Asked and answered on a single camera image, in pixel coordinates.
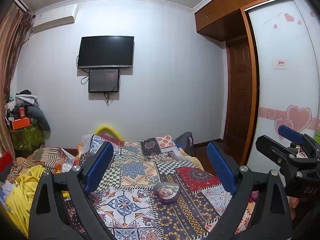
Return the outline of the large black wall television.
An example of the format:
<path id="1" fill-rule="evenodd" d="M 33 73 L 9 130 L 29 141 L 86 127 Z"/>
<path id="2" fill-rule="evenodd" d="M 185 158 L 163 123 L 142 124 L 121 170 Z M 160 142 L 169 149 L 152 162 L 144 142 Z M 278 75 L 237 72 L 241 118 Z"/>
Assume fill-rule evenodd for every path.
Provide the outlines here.
<path id="1" fill-rule="evenodd" d="M 78 68 L 131 68 L 133 66 L 133 36 L 82 37 Z"/>

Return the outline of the brown wooden overhead cabinet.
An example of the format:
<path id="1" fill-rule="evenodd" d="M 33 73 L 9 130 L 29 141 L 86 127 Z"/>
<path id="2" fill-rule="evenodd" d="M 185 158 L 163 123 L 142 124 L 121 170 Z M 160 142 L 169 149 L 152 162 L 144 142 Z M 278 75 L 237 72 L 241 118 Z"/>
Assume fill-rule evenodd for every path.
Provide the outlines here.
<path id="1" fill-rule="evenodd" d="M 195 13 L 197 33 L 223 42 L 247 34 L 240 8 L 258 0 L 212 0 Z"/>

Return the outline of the purple heart jewelry box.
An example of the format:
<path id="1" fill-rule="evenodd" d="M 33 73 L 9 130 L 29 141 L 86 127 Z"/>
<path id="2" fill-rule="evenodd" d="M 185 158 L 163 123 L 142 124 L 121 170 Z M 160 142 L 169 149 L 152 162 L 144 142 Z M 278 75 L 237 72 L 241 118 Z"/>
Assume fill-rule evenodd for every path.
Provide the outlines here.
<path id="1" fill-rule="evenodd" d="M 181 187 L 176 183 L 159 183 L 152 191 L 163 205 L 171 205 L 178 200 Z"/>

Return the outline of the dark blue bag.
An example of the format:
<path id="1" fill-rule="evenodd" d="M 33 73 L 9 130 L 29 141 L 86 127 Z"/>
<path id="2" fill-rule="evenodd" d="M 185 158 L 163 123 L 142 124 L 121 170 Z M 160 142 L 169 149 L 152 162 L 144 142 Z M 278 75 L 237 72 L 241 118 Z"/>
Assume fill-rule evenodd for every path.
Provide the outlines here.
<path id="1" fill-rule="evenodd" d="M 193 157 L 194 156 L 194 140 L 191 132 L 184 132 L 182 135 L 174 139 L 177 147 L 184 150 L 184 152 Z"/>

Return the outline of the white wardrobe with hearts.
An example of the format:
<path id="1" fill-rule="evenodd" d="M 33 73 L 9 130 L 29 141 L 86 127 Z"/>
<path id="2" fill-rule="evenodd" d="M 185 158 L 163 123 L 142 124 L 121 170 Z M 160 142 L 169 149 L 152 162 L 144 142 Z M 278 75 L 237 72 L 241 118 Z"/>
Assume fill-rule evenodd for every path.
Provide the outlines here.
<path id="1" fill-rule="evenodd" d="M 286 125 L 314 137 L 319 130 L 319 18 L 306 0 L 271 0 L 247 9 L 257 50 L 259 110 L 255 138 Z"/>

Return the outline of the colourful patchwork bedspread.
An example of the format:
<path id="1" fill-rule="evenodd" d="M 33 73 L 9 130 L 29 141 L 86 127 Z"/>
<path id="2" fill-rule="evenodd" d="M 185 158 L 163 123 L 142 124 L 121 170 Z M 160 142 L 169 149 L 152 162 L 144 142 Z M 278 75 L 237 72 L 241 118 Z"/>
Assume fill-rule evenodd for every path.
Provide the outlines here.
<path id="1" fill-rule="evenodd" d="M 211 232 L 232 195 L 171 136 L 119 141 L 86 135 L 70 155 L 82 165 L 105 141 L 113 157 L 89 199 L 116 239 L 204 239 Z M 163 205 L 155 196 L 159 183 L 180 185 L 175 203 Z"/>

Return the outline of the yellow curved object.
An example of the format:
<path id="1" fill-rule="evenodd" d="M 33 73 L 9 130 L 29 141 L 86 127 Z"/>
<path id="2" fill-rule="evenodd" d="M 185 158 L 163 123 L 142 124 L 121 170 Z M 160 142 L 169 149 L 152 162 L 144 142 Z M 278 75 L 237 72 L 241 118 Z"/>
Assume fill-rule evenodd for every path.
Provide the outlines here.
<path id="1" fill-rule="evenodd" d="M 99 125 L 96 129 L 94 134 L 99 135 L 99 134 L 108 134 L 114 139 L 124 141 L 125 139 L 123 136 L 120 135 L 120 133 L 114 129 L 111 125 L 108 124 L 101 124 Z"/>

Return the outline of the striped brown pillow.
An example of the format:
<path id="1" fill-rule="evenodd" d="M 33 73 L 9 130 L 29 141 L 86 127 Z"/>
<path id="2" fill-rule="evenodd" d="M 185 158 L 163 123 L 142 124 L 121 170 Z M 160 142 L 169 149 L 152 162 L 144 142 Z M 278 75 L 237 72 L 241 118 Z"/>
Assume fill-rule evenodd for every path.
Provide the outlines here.
<path id="1" fill-rule="evenodd" d="M 62 172 L 63 165 L 73 163 L 74 156 L 70 155 L 60 147 L 41 147 L 35 150 L 28 157 L 18 157 L 15 162 L 15 172 L 17 174 L 26 172 L 29 168 L 37 165 L 51 170 L 53 173 Z"/>

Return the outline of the yellow garment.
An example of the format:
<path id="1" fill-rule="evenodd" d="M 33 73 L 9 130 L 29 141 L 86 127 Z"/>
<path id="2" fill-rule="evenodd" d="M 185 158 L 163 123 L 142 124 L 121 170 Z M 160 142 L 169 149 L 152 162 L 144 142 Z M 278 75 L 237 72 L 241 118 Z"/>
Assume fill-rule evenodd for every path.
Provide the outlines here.
<path id="1" fill-rule="evenodd" d="M 28 237 L 30 210 L 33 198 L 45 168 L 33 166 L 14 181 L 13 189 L 5 200 L 6 211 L 21 233 Z"/>

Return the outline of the striped brown curtain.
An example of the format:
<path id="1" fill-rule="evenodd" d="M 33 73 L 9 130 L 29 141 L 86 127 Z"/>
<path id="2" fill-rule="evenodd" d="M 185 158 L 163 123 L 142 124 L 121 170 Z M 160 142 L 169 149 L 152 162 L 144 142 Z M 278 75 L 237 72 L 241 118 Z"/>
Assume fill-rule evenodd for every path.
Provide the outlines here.
<path id="1" fill-rule="evenodd" d="M 11 82 L 33 15 L 31 9 L 24 11 L 13 1 L 1 20 L 1 152 L 9 152 L 13 159 L 15 150 L 5 120 L 5 105 L 9 102 Z"/>

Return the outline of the small black wall monitor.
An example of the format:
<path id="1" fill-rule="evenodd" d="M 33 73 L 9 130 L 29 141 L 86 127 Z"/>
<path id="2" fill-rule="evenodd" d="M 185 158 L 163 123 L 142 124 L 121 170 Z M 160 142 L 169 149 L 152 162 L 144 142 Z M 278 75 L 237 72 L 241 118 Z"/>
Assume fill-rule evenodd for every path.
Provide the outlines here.
<path id="1" fill-rule="evenodd" d="M 92 69 L 89 71 L 89 93 L 112 93 L 119 90 L 119 69 Z"/>

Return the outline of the white air conditioner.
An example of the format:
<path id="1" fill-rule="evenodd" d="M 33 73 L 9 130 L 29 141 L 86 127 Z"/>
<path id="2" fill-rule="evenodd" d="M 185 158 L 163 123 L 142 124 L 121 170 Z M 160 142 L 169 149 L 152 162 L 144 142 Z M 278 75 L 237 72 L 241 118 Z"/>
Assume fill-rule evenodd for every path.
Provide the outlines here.
<path id="1" fill-rule="evenodd" d="M 39 33 L 44 30 L 73 24 L 75 23 L 78 10 L 77 4 L 71 4 L 42 12 L 35 17 L 33 32 Z"/>

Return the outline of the pile of clothes and boxes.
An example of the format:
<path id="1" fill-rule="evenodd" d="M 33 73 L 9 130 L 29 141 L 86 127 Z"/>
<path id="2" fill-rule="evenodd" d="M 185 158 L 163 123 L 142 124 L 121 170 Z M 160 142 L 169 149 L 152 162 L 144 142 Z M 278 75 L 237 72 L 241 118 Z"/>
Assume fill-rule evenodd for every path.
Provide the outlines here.
<path id="1" fill-rule="evenodd" d="M 25 89 L 4 105 L 4 116 L 16 157 L 26 157 L 50 138 L 49 122 L 38 97 Z"/>

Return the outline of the brown wooden door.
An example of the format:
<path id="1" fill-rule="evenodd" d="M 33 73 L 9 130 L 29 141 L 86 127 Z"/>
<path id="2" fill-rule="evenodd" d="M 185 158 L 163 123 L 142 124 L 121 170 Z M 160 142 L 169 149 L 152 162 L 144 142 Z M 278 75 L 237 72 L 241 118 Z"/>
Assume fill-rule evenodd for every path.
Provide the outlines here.
<path id="1" fill-rule="evenodd" d="M 226 154 L 241 164 L 246 160 L 245 145 L 252 106 L 252 64 L 247 36 L 226 42 L 227 112 L 223 141 Z"/>

